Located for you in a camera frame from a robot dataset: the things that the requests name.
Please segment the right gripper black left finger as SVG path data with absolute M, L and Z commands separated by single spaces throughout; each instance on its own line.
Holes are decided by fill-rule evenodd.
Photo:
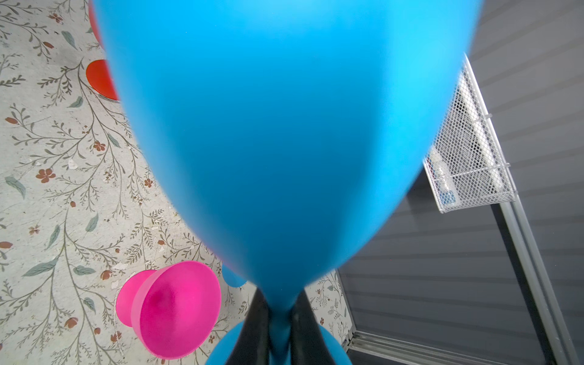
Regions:
M 260 289 L 255 291 L 249 312 L 226 364 L 270 363 L 270 310 Z

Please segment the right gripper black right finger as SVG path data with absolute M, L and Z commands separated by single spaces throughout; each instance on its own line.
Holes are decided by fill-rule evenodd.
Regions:
M 292 365 L 335 364 L 305 290 L 298 295 L 290 314 L 290 363 Z

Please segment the blue wine glass back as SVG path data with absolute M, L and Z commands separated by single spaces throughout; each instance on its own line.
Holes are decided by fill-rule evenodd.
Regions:
M 224 262 L 222 263 L 221 270 L 222 277 L 229 287 L 243 287 L 247 283 L 245 278 L 241 278 L 239 275 L 229 269 L 229 267 Z

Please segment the blue wine glass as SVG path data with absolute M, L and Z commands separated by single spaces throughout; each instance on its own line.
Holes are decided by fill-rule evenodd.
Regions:
M 480 1 L 95 1 L 123 109 L 182 219 L 291 345 L 303 289 L 415 181 Z
M 222 277 L 229 287 L 243 287 L 247 283 L 245 278 L 241 278 L 239 275 L 229 269 L 229 267 L 224 262 L 222 263 L 221 270 Z

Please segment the pink wine glass front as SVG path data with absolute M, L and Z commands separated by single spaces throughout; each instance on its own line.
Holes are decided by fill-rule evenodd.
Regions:
M 216 274 L 194 261 L 139 272 L 116 299 L 120 322 L 133 329 L 153 356 L 164 360 L 193 353 L 210 335 L 220 311 Z

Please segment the blue wine glass front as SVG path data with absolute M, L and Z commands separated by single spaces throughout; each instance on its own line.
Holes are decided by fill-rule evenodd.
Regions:
M 123 109 L 182 219 L 291 345 L 303 289 L 415 181 L 480 1 L 95 1 Z

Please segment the red wine glass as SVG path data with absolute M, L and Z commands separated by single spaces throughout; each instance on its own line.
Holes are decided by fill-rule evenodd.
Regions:
M 94 13 L 93 2 L 88 3 L 88 15 L 91 23 L 91 28 L 93 30 L 94 36 L 97 39 L 98 44 L 101 46 L 102 41 L 100 39 L 100 32 L 97 24 L 97 19 Z M 105 59 L 98 59 L 91 62 L 86 70 L 86 76 L 91 87 L 97 91 L 100 95 L 118 101 L 119 97 L 113 85 L 113 80 L 110 77 L 110 72 Z

